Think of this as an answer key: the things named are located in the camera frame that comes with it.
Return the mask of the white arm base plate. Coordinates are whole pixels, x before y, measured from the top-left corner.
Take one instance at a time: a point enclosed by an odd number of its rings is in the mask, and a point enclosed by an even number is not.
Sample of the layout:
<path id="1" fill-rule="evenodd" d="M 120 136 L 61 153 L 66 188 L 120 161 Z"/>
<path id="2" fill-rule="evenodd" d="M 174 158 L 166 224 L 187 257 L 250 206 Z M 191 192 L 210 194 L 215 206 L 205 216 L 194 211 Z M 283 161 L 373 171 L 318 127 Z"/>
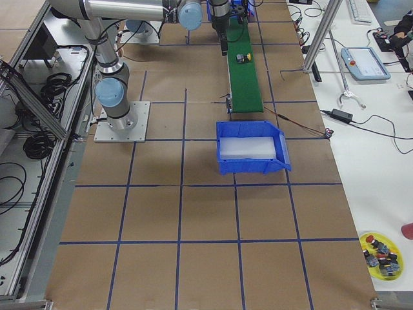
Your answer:
<path id="1" fill-rule="evenodd" d="M 94 141 L 96 143 L 144 143 L 146 139 L 149 101 L 130 101 L 128 114 L 119 119 L 110 118 L 102 108 L 101 118 L 106 118 L 97 124 Z"/>

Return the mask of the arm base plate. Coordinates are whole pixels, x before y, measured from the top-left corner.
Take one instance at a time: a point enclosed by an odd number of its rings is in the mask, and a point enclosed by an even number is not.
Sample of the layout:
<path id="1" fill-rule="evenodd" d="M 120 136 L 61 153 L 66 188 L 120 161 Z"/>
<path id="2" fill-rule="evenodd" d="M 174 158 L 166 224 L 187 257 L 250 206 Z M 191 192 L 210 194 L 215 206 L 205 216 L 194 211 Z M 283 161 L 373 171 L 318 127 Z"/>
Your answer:
<path id="1" fill-rule="evenodd" d="M 144 32 L 134 34 L 133 31 L 128 31 L 127 28 L 123 31 L 120 43 L 130 43 L 139 45 L 156 45 L 159 44 L 159 38 L 156 31 L 152 28 L 147 28 Z"/>

